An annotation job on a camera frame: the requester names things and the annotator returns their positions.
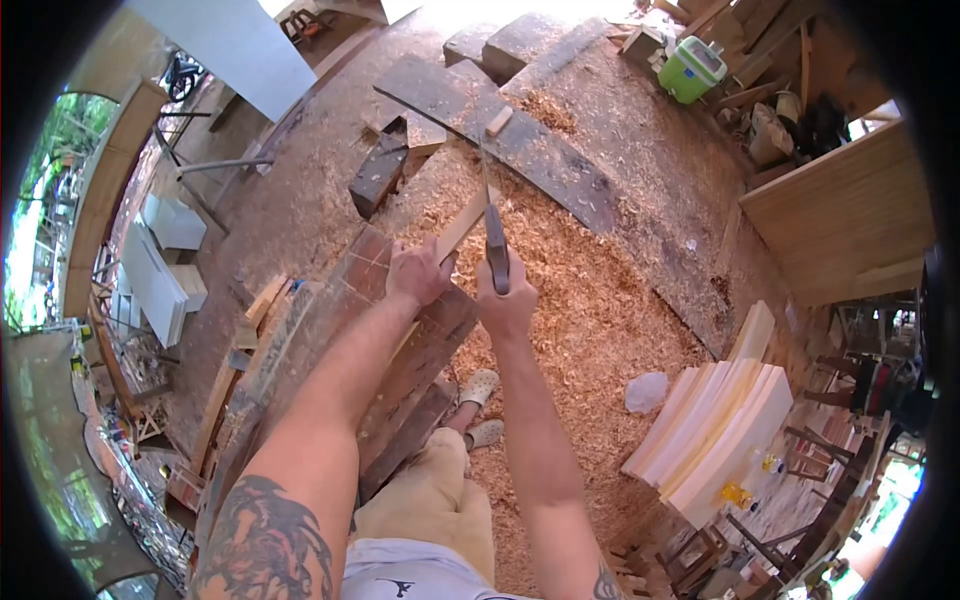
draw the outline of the workshop floor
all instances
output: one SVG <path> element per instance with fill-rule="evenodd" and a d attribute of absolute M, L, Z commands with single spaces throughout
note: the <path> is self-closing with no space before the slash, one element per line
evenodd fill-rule
<path fill-rule="evenodd" d="M 503 22 L 516 16 L 504 14 Z M 444 41 L 480 17 L 487 15 L 430 5 L 397 23 L 310 101 L 299 122 L 277 144 L 271 172 L 250 177 L 216 207 L 230 235 L 211 231 L 197 252 L 195 264 L 209 296 L 203 309 L 188 317 L 176 348 L 182 365 L 174 376 L 175 390 L 163 399 L 167 434 L 178 447 L 192 447 L 207 394 L 227 352 L 228 336 L 242 312 L 228 280 L 241 274 L 248 290 L 256 293 L 279 273 L 324 277 L 324 270 L 363 223 L 347 187 L 370 148 L 360 115 L 374 98 L 371 83 L 407 53 L 442 60 Z M 742 173 L 729 146 L 708 133 L 695 116 L 696 107 L 677 106 L 650 80 L 626 68 L 615 50 L 592 47 L 582 62 L 567 67 L 582 68 L 595 77 L 592 89 L 599 91 L 589 103 L 578 100 L 575 88 L 564 95 L 562 84 L 551 86 L 553 99 L 582 124 L 573 133 L 561 134 L 626 183 L 628 206 L 638 218 L 657 224 L 671 239 L 684 241 L 686 252 L 711 273 L 728 212 L 743 191 Z M 212 91 L 202 98 L 199 109 L 216 102 Z M 190 157 L 197 161 L 238 157 L 265 125 L 256 118 L 238 112 L 213 136 L 197 122 L 183 139 L 183 151 L 193 153 Z M 599 131 L 595 124 L 605 119 L 613 127 Z M 623 160 L 611 156 L 602 143 L 601 134 L 610 135 L 614 129 L 621 142 L 616 152 Z M 216 136 L 230 141 L 204 142 Z M 465 145 L 448 143 L 386 202 L 374 224 L 412 240 L 425 231 L 439 231 L 480 185 L 475 157 Z M 492 176 L 504 191 L 503 219 L 511 243 L 540 288 L 534 323 L 538 359 L 583 469 L 600 543 L 651 547 L 676 543 L 674 538 L 689 529 L 684 520 L 660 504 L 649 486 L 619 473 L 656 416 L 627 413 L 623 388 L 644 372 L 665 371 L 672 379 L 682 368 L 712 358 L 648 285 L 652 265 L 638 262 L 637 252 L 625 251 L 631 244 L 644 250 L 646 240 L 599 239 L 505 170 L 496 167 Z M 157 175 L 145 183 L 145 190 L 155 193 L 180 192 L 168 165 L 158 165 Z M 205 195 L 216 195 L 212 182 L 204 186 Z M 124 210 L 133 213 L 136 207 L 133 201 Z M 456 281 L 470 293 L 472 265 L 480 258 L 481 243 L 474 234 L 462 247 Z M 791 302 L 769 253 L 746 219 L 740 223 L 730 271 L 717 274 L 712 285 L 728 302 L 737 323 L 734 331 L 753 302 L 767 302 L 777 317 L 767 362 L 787 369 L 795 394 L 807 386 L 811 356 L 830 350 L 827 313 Z M 478 367 L 493 367 L 489 340 L 480 326 L 457 352 L 448 374 L 464 381 Z M 484 417 L 500 416 L 501 410 L 498 391 Z M 825 419 L 821 413 L 798 399 L 789 419 Z M 520 558 L 528 554 L 516 496 L 505 476 L 503 444 L 474 452 L 471 461 L 471 476 L 488 490 L 493 506 L 497 588 L 536 595 L 531 567 Z M 766 499 L 769 509 L 742 520 L 762 538 L 805 525 L 819 506 L 809 487 L 793 477 L 759 482 L 757 495 Z M 801 495 L 804 500 L 798 502 Z M 777 510 L 788 506 L 797 508 Z"/>

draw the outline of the white shirt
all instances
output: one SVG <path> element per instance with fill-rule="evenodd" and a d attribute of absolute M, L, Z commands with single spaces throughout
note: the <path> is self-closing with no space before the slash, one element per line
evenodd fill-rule
<path fill-rule="evenodd" d="M 427 541 L 357 540 L 347 548 L 341 600 L 531 600 L 497 593 L 453 550 Z"/>

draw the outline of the hand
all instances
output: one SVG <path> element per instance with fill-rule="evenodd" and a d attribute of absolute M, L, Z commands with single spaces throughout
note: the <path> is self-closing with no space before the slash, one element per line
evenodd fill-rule
<path fill-rule="evenodd" d="M 437 236 L 427 233 L 423 246 L 408 248 L 405 242 L 394 242 L 387 274 L 387 298 L 409 301 L 420 310 L 449 289 L 456 253 L 443 264 L 437 257 Z"/>
<path fill-rule="evenodd" d="M 477 303 L 480 322 L 490 333 L 493 346 L 528 341 L 530 319 L 537 310 L 540 293 L 527 281 L 527 267 L 512 247 L 510 255 L 510 293 L 497 295 L 493 289 L 493 272 L 486 259 L 477 265 Z"/>

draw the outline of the plastic bag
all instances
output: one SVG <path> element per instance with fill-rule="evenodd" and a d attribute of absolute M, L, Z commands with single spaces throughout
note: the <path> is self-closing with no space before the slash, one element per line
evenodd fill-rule
<path fill-rule="evenodd" d="M 624 404 L 631 413 L 646 415 L 666 398 L 665 372 L 648 372 L 627 382 Z"/>

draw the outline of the motorcycle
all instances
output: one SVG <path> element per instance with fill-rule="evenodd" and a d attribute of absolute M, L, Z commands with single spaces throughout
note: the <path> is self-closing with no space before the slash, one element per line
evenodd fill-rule
<path fill-rule="evenodd" d="M 170 102 L 183 102 L 200 87 L 206 77 L 203 65 L 182 50 L 170 53 L 160 84 L 166 87 Z"/>

